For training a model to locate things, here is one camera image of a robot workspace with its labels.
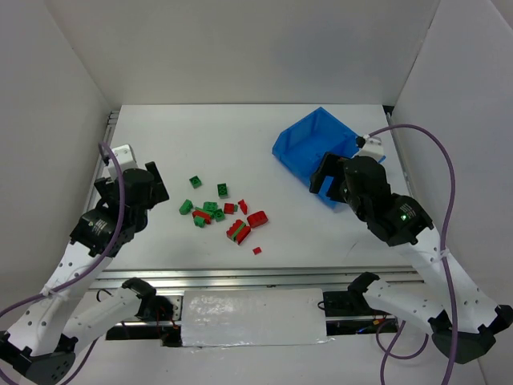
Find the green square lego brick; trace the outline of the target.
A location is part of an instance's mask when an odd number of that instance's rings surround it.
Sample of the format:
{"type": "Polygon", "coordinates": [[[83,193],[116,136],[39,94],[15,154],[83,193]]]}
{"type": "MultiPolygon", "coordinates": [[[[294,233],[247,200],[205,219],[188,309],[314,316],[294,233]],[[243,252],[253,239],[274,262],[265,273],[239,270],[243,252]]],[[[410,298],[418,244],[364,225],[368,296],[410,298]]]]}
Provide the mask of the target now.
{"type": "Polygon", "coordinates": [[[202,181],[198,176],[193,176],[189,179],[193,188],[199,188],[202,185],[202,181]]]}

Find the green curved lego brick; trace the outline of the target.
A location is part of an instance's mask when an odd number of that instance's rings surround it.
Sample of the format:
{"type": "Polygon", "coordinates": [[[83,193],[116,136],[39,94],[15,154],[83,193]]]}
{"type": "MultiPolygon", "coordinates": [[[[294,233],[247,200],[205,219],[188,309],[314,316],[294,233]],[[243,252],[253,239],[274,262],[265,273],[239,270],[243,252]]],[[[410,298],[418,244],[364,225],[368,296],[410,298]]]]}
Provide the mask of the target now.
{"type": "Polygon", "coordinates": [[[189,199],[186,199],[184,203],[180,206],[179,213],[181,215],[187,215],[192,211],[193,208],[193,203],[189,199]]]}

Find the green two-by-two lego brick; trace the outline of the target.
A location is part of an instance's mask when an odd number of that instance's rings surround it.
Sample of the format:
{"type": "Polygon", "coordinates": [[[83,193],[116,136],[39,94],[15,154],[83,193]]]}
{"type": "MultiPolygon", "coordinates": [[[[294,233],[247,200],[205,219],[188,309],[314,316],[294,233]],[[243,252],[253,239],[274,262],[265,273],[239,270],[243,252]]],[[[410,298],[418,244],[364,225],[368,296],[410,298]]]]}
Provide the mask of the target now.
{"type": "Polygon", "coordinates": [[[229,197],[228,186],[226,183],[221,183],[216,186],[217,194],[220,199],[225,199],[229,197]]]}

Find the small red irregular lego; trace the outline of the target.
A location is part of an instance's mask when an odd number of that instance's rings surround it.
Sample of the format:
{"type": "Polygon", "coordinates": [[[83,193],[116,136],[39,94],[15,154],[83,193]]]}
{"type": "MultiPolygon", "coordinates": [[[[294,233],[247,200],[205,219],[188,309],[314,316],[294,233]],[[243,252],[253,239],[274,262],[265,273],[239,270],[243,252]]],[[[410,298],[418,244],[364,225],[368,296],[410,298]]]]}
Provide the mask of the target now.
{"type": "Polygon", "coordinates": [[[248,205],[245,200],[238,201],[238,206],[244,215],[248,214],[248,205]]]}

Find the red rounded lego brick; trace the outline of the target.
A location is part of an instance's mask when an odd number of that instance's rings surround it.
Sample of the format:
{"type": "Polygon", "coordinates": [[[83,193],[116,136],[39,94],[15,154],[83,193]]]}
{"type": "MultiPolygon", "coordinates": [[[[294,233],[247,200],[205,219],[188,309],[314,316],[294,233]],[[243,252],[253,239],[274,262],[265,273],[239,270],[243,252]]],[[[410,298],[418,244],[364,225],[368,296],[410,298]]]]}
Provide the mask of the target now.
{"type": "Polygon", "coordinates": [[[269,219],[268,219],[266,213],[263,210],[261,210],[261,211],[258,211],[258,212],[248,215],[247,221],[248,221],[249,226],[252,229],[255,229],[257,227],[265,225],[269,221],[269,219]]]}

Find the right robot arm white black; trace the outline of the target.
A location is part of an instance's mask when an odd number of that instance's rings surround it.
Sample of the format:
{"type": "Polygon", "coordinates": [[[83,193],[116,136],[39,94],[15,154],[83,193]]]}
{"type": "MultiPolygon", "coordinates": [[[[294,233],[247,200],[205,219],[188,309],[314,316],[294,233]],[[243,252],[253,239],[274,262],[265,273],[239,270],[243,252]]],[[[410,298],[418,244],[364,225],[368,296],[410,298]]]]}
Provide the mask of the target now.
{"type": "Polygon", "coordinates": [[[442,249],[430,216],[414,198],[391,191],[386,170],[375,159],[327,152],[310,177],[309,191],[318,193],[328,176],[333,179],[328,198],[346,203],[374,236],[411,264],[434,295],[421,298],[365,272],[347,289],[353,308],[398,316],[429,334],[445,356],[456,341],[458,364],[484,356],[495,336],[511,326],[512,308],[486,296],[450,251],[442,249]]]}

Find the green red lego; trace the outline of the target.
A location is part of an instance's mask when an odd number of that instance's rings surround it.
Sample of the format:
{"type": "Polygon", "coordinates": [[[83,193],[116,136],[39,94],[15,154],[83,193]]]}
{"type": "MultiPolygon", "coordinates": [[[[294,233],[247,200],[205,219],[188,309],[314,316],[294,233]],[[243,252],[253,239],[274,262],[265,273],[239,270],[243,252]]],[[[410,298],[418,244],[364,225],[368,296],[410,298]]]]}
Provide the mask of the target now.
{"type": "Polygon", "coordinates": [[[212,223],[213,214],[200,208],[194,208],[192,217],[194,225],[203,228],[212,223]]]}

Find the green hollow square brick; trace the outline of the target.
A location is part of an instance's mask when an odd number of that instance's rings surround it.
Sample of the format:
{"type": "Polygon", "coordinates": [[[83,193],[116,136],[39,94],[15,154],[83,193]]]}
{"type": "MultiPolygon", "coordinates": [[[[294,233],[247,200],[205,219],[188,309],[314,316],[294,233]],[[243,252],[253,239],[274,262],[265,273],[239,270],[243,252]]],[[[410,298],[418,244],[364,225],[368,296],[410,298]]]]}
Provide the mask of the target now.
{"type": "Polygon", "coordinates": [[[214,219],[219,222],[225,219],[225,215],[222,209],[217,209],[213,212],[214,219]]]}

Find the red square lego brick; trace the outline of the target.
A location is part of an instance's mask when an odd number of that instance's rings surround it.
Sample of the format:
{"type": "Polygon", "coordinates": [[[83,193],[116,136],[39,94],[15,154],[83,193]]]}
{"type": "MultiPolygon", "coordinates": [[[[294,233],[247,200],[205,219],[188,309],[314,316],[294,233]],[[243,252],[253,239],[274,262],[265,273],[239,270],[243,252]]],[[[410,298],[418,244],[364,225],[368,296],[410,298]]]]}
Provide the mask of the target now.
{"type": "Polygon", "coordinates": [[[233,203],[225,203],[224,204],[224,213],[225,214],[234,214],[237,211],[237,205],[233,203]]]}

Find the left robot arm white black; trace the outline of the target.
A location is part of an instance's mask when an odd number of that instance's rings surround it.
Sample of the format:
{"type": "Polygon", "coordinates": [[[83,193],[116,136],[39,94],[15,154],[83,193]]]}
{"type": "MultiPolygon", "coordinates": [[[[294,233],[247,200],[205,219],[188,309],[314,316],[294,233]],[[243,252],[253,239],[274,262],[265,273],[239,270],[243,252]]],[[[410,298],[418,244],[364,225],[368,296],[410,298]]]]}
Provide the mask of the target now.
{"type": "Polygon", "coordinates": [[[87,345],[127,318],[170,321],[174,305],[141,278],[129,278],[105,300],[75,314],[95,278],[143,231],[147,213],[168,200],[156,164],[95,181],[100,195],[71,232],[70,248],[23,316],[1,334],[1,359],[36,384],[56,384],[87,345]]]}

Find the green curved four-stud brick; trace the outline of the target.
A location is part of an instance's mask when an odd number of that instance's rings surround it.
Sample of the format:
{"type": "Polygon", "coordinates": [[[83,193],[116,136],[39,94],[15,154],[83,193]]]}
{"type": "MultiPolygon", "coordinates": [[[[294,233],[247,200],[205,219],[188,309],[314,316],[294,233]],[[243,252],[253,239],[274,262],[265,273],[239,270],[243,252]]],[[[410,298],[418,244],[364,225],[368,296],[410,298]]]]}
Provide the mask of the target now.
{"type": "Polygon", "coordinates": [[[208,212],[215,212],[218,209],[218,204],[215,201],[205,201],[203,204],[203,210],[208,212]]]}

